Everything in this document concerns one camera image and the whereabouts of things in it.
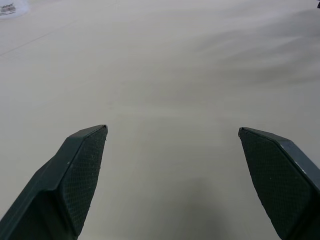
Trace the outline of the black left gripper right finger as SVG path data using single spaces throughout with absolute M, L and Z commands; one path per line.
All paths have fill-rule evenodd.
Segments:
M 291 140 L 238 131 L 258 198 L 281 240 L 320 240 L 320 168 Z

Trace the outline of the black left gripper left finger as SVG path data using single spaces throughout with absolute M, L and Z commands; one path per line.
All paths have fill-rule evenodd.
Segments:
M 39 168 L 0 220 L 0 240 L 78 240 L 97 188 L 108 127 L 79 130 Z

